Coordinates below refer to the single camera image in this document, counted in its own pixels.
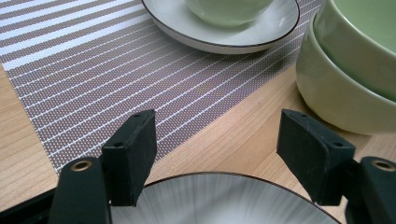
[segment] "white plate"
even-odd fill
[[[260,17],[238,28],[204,23],[184,0],[143,0],[157,26],[190,47],[221,54],[243,54],[268,49],[288,35],[300,18],[295,0],[275,0]]]
[[[181,175],[143,189],[137,207],[111,207],[113,223],[337,223],[301,196],[251,176]]]

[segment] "saucer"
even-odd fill
[[[275,0],[260,17],[236,28],[201,21],[184,0],[142,0],[154,23],[175,40],[203,51],[244,54],[268,49],[293,31],[300,18],[295,0]]]

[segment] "plate rim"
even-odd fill
[[[146,11],[150,14],[150,16],[151,16],[151,18],[152,18],[153,20],[155,20],[156,22],[159,22],[159,23],[160,23],[163,27],[165,27],[166,29],[172,31],[173,33],[176,33],[176,34],[178,34],[178,35],[181,35],[181,36],[183,36],[184,38],[188,38],[189,40],[193,40],[193,41],[199,42],[200,44],[205,44],[205,45],[214,46],[214,47],[222,47],[222,48],[248,49],[248,48],[257,48],[257,47],[263,47],[263,46],[266,46],[266,45],[271,45],[271,44],[275,43],[276,41],[278,41],[278,40],[280,40],[280,39],[283,39],[285,36],[289,35],[291,32],[293,32],[294,29],[296,28],[296,26],[298,25],[300,19],[301,19],[301,18],[300,18],[300,17],[301,17],[300,5],[298,4],[297,0],[290,0],[290,1],[292,1],[293,3],[295,3],[296,6],[297,6],[297,7],[296,7],[296,8],[297,8],[297,20],[296,20],[296,22],[293,24],[293,26],[292,26],[284,35],[280,36],[280,37],[277,38],[277,39],[268,41],[268,42],[263,42],[263,43],[260,43],[260,44],[253,44],[253,45],[241,45],[241,46],[237,46],[237,45],[217,44],[217,43],[212,43],[212,42],[207,42],[207,41],[204,41],[204,40],[200,40],[200,39],[194,38],[194,37],[189,36],[189,35],[185,35],[185,34],[179,32],[179,31],[175,30],[174,28],[172,28],[172,27],[166,25],[166,24],[163,23],[161,20],[159,20],[159,19],[149,10],[149,8],[148,8],[147,5],[146,5],[146,2],[147,2],[147,1],[148,1],[148,0],[142,0],[142,4],[143,4],[143,6],[145,7]]]

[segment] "woven placemat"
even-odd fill
[[[298,26],[247,55],[192,49],[159,30],[140,1],[0,3],[0,62],[56,172],[99,156],[133,113],[157,111],[157,160],[295,63],[320,1]]]

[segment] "black clamp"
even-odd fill
[[[354,161],[352,144],[291,110],[282,110],[277,153],[313,202],[339,205],[344,195],[347,223],[396,223],[396,163],[376,157]]]
[[[0,223],[111,223],[110,205],[136,206],[156,155],[155,111],[134,114],[99,158],[70,161],[56,189],[0,213]]]

